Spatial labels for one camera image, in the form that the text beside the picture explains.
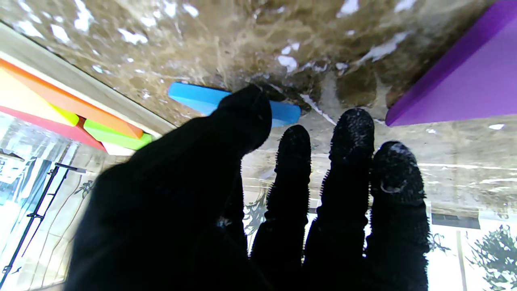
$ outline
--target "wooden block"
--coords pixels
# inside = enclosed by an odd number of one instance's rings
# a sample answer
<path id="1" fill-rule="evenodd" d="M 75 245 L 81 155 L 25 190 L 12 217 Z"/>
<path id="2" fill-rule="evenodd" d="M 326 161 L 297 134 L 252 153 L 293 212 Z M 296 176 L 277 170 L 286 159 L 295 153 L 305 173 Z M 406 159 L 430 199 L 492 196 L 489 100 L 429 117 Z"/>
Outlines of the wooden block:
<path id="1" fill-rule="evenodd" d="M 149 134 L 143 134 L 139 139 L 130 138 L 89 119 L 85 121 L 84 129 L 98 141 L 109 142 L 132 150 L 138 150 L 153 140 L 152 136 Z"/>
<path id="2" fill-rule="evenodd" d="M 62 109 L 71 111 L 86 119 L 91 119 L 97 123 L 108 126 L 129 137 L 142 137 L 143 131 L 140 128 L 131 125 L 122 119 L 107 113 L 106 111 L 101 110 L 50 83 L 47 83 L 4 60 L 0 60 L 0 66 L 12 77 L 23 83 L 27 88 L 38 94 L 47 102 L 55 106 L 59 106 Z"/>
<path id="3" fill-rule="evenodd" d="M 19 118 L 23 121 L 30 122 L 39 127 L 43 127 L 47 130 L 60 134 L 71 140 L 75 140 L 87 146 L 105 151 L 102 144 L 84 130 L 84 119 L 80 119 L 76 126 L 68 126 L 62 123 L 50 121 L 41 117 L 37 117 L 21 111 L 16 111 L 3 106 L 0 106 L 0 111 L 14 116 L 16 118 Z"/>
<path id="4" fill-rule="evenodd" d="M 0 106 L 68 126 L 75 126 L 79 121 L 77 115 L 48 103 L 1 67 L 0 92 Z"/>
<path id="5" fill-rule="evenodd" d="M 119 145 L 109 142 L 102 142 L 102 145 L 104 146 L 108 154 L 112 156 L 132 156 L 135 152 L 135 150 L 123 148 Z"/>

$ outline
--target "red block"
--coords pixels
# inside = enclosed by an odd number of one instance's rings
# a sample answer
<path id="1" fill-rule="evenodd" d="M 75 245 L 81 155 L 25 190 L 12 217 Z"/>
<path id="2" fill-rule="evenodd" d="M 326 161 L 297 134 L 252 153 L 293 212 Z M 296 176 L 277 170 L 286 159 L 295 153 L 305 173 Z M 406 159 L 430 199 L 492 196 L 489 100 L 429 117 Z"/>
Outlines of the red block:
<path id="1" fill-rule="evenodd" d="M 79 122 L 76 126 L 68 126 L 65 124 L 57 123 L 54 121 L 50 121 L 41 117 L 37 117 L 25 112 L 20 112 L 14 109 L 10 109 L 7 107 L 0 106 L 0 111 L 6 113 L 8 115 L 19 118 L 23 121 L 30 122 L 39 127 L 43 127 L 52 132 L 60 134 L 66 138 L 78 141 L 80 143 L 86 144 L 87 146 L 106 151 L 106 149 L 102 146 L 102 144 L 93 138 L 89 133 L 87 133 L 83 129 L 83 124 L 85 119 L 79 117 Z"/>

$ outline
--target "tree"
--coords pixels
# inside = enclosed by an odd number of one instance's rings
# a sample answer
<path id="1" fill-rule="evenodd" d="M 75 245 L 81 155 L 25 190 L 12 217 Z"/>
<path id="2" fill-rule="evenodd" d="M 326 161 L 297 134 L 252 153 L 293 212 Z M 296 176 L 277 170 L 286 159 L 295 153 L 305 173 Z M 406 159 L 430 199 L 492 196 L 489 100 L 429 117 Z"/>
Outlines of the tree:
<path id="1" fill-rule="evenodd" d="M 440 250 L 444 252 L 444 254 L 447 253 L 447 251 L 450 251 L 451 249 L 442 245 L 442 239 L 444 238 L 441 234 L 432 234 L 431 235 L 431 251 L 434 252 L 435 250 Z"/>
<path id="2" fill-rule="evenodd" d="M 490 290 L 517 290 L 517 237 L 512 237 L 510 227 L 503 227 L 477 240 L 472 247 L 473 259 L 467 259 L 486 271 L 485 281 Z"/>

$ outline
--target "orange block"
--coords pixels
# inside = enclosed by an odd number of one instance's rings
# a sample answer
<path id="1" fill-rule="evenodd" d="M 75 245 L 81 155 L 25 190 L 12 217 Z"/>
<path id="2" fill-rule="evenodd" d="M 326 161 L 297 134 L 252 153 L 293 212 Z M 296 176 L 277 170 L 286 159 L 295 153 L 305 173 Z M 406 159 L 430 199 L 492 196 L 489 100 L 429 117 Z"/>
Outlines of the orange block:
<path id="1" fill-rule="evenodd" d="M 91 119 L 92 121 L 114 129 L 128 137 L 139 139 L 143 135 L 143 131 L 140 128 L 131 125 L 4 60 L 0 60 L 0 67 L 19 82 L 27 86 L 27 88 L 31 89 L 33 92 L 41 96 L 41 98 L 53 105 L 71 111 L 84 118 Z"/>

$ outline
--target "finger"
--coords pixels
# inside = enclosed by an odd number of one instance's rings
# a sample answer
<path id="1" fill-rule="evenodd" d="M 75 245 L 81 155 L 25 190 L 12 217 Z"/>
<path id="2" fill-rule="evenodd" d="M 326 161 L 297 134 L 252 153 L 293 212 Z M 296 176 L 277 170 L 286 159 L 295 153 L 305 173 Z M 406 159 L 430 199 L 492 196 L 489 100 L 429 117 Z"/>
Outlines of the finger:
<path id="1" fill-rule="evenodd" d="M 423 182 L 415 157 L 402 143 L 386 142 L 375 154 L 372 195 L 368 281 L 397 290 L 427 290 L 429 222 Z"/>
<path id="2" fill-rule="evenodd" d="M 259 147 L 271 128 L 271 108 L 260 89 L 236 94 L 253 107 L 227 100 L 98 177 L 76 233 L 70 286 L 95 289 L 102 281 L 145 288 L 150 277 L 167 285 L 171 274 L 188 276 L 185 265 L 200 233 L 220 217 L 242 156 Z M 164 222 L 171 224 L 165 233 Z M 149 257 L 142 250 L 160 253 Z M 168 268 L 142 269 L 164 261 L 171 262 Z M 113 269 L 126 276 L 109 276 Z"/>
<path id="3" fill-rule="evenodd" d="M 373 139 L 373 120 L 362 109 L 343 113 L 334 129 L 322 205 L 303 263 L 304 274 L 321 278 L 315 287 L 331 288 L 342 280 L 356 284 L 360 277 Z"/>
<path id="4" fill-rule="evenodd" d="M 266 221 L 257 231 L 251 258 L 275 288 L 286 289 L 300 281 L 309 206 L 311 145 L 301 125 L 290 127 L 280 140 L 275 172 Z"/>
<path id="5" fill-rule="evenodd" d="M 232 191 L 240 160 L 270 130 L 269 101 L 251 85 L 226 97 L 210 116 L 193 119 L 142 148 L 129 163 L 139 165 L 138 180 L 181 203 L 196 222 L 214 223 Z"/>
<path id="6" fill-rule="evenodd" d="M 239 166 L 239 169 L 236 171 L 236 179 L 232 187 L 232 192 L 230 193 L 221 219 L 219 219 L 218 226 L 226 231 L 240 250 L 247 253 L 248 240 L 244 233 L 242 219 L 244 219 L 244 193 L 242 191 L 242 176 Z"/>

